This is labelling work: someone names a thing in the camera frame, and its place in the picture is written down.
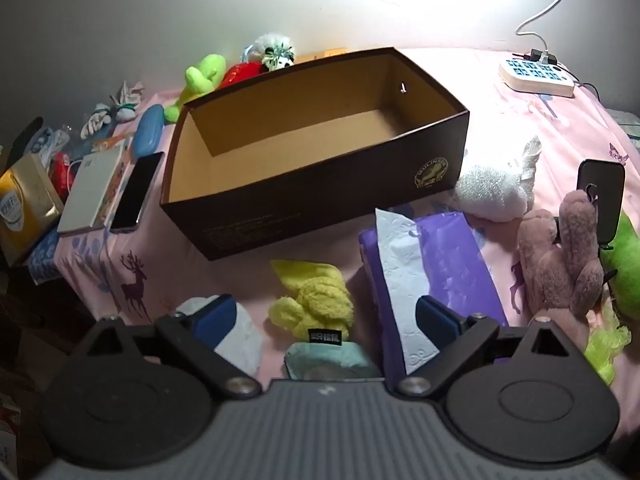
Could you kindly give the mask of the panda plush toy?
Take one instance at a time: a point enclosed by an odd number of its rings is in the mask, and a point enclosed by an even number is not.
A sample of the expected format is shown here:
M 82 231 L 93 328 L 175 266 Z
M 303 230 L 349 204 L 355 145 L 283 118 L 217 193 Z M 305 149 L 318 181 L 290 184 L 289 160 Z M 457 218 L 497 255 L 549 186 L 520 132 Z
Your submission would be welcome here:
M 296 53 L 287 36 L 268 32 L 247 46 L 241 56 L 242 62 L 256 62 L 265 72 L 274 72 L 295 64 Z

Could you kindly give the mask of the purple tissue pack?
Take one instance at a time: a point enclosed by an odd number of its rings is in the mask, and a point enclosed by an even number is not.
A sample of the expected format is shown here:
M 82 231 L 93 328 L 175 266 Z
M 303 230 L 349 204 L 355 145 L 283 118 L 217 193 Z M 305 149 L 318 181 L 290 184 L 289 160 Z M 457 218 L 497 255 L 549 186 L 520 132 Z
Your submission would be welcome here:
M 412 220 L 378 209 L 359 234 L 360 254 L 378 308 L 383 373 L 398 382 L 438 353 L 416 324 L 416 303 L 430 295 L 465 318 L 506 316 L 480 248 L 461 212 Z

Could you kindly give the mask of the yellow fluffy cloth toy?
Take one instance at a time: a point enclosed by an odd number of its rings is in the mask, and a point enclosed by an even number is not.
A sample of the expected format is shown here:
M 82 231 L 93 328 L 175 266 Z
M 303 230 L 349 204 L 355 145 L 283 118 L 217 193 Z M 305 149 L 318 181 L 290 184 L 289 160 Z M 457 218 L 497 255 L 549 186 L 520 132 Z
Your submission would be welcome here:
M 271 267 L 290 293 L 269 308 L 270 322 L 296 339 L 310 341 L 310 330 L 335 330 L 349 338 L 355 306 L 335 266 L 297 260 L 272 260 Z

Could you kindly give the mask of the mauve plush bunny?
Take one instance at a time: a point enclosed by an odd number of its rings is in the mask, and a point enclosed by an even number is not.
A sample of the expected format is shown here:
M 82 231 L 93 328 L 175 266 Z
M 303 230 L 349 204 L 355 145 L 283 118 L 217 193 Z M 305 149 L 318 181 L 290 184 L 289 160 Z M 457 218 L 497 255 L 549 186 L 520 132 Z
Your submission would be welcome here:
M 583 318 L 603 285 L 597 240 L 597 208 L 588 194 L 565 195 L 554 216 L 529 211 L 518 228 L 518 250 L 529 311 L 569 310 Z

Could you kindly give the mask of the lime green plush toy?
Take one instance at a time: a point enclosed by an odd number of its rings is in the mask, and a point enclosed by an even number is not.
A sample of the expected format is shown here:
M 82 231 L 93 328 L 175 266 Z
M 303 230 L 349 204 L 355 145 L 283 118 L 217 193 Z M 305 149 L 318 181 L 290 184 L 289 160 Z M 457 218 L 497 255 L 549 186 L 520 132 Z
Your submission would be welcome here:
M 184 104 L 216 90 L 224 79 L 226 69 L 226 59 L 219 54 L 206 55 L 200 62 L 190 65 L 184 72 L 186 85 L 180 96 L 174 104 L 164 109 L 165 122 L 175 124 Z

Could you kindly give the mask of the white book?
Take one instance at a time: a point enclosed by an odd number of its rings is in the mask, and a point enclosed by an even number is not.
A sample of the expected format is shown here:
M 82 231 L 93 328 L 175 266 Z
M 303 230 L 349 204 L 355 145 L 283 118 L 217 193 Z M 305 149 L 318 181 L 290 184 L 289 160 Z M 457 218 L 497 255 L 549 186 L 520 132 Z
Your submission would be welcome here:
M 125 143 L 119 142 L 109 150 L 94 152 L 82 159 L 58 222 L 58 234 L 104 228 L 124 153 Z

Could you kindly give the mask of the red plush toy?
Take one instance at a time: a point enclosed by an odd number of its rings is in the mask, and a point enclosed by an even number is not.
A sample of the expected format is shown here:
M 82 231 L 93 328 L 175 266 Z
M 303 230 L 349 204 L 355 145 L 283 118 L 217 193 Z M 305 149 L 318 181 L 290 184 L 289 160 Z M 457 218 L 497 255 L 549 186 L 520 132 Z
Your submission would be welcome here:
M 218 90 L 227 88 L 232 84 L 257 77 L 267 70 L 261 62 L 243 62 L 230 67 L 221 79 Z

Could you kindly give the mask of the white towel plush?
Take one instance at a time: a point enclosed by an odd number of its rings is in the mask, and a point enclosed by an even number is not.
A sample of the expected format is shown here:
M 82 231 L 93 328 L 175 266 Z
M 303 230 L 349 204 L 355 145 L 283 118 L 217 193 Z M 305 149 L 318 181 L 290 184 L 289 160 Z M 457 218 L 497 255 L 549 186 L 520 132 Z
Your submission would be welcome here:
M 467 150 L 454 187 L 454 201 L 466 214 L 497 223 L 523 218 L 534 206 L 538 136 L 525 142 L 474 146 Z

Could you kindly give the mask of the dark brown cardboard box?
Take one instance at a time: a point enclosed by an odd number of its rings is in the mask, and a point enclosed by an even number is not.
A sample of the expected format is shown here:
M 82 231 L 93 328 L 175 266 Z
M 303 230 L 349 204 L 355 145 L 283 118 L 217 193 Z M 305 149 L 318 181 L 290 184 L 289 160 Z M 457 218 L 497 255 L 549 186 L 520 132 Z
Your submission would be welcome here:
M 217 260 L 450 190 L 469 110 L 393 48 L 317 58 L 183 107 L 165 214 Z

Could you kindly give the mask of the teal white plush slipper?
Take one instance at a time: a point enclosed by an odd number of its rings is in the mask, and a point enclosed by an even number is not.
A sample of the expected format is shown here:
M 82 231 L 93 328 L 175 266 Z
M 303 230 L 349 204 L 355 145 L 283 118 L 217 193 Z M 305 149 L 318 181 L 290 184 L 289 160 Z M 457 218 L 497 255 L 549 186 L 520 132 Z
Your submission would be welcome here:
M 353 380 L 380 378 L 382 373 L 367 352 L 354 342 L 313 344 L 296 342 L 285 352 L 284 366 L 293 380 Z

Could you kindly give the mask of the red small package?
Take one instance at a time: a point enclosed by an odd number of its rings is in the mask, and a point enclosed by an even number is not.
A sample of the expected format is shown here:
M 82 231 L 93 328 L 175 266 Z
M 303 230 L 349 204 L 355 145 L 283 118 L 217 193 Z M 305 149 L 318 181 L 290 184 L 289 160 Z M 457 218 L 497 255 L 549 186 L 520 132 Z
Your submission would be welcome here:
M 74 176 L 72 175 L 72 162 L 64 153 L 56 153 L 51 162 L 49 177 L 51 183 L 58 193 L 58 197 L 65 202 L 70 188 L 73 186 Z

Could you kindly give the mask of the white knit glove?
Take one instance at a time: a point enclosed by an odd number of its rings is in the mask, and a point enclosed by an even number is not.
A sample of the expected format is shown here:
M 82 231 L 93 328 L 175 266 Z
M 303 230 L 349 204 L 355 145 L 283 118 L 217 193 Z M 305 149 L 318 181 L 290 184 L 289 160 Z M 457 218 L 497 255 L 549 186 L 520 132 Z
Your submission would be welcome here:
M 88 139 L 89 136 L 93 136 L 104 126 L 109 125 L 111 121 L 111 109 L 103 103 L 96 104 L 96 107 L 85 122 L 85 125 L 80 129 L 81 139 Z

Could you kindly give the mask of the black smartphone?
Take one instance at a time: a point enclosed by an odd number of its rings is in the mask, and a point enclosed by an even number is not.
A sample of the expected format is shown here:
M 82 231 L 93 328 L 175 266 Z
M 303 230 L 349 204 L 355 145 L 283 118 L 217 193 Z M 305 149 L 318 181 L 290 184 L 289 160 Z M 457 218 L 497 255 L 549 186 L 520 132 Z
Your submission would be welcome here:
M 164 152 L 157 152 L 136 161 L 115 210 L 110 227 L 112 233 L 137 229 L 164 156 Z

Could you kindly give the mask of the dark green plush toy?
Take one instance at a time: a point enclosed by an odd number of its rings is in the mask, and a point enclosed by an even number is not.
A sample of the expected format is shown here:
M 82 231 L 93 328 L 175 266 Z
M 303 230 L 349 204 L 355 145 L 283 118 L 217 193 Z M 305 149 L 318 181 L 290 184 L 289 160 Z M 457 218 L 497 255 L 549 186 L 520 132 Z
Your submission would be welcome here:
M 600 259 L 617 310 L 638 321 L 640 299 L 640 240 L 625 211 L 620 212 L 615 237 L 602 249 Z

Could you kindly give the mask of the blue glasses case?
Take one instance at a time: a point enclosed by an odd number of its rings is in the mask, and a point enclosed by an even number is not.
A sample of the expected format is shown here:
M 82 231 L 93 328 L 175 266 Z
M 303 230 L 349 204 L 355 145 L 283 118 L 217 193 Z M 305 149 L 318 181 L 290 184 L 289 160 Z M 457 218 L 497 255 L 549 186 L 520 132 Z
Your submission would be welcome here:
M 164 108 L 160 104 L 150 106 L 142 114 L 131 144 L 134 160 L 152 155 L 156 151 L 162 137 L 164 122 Z

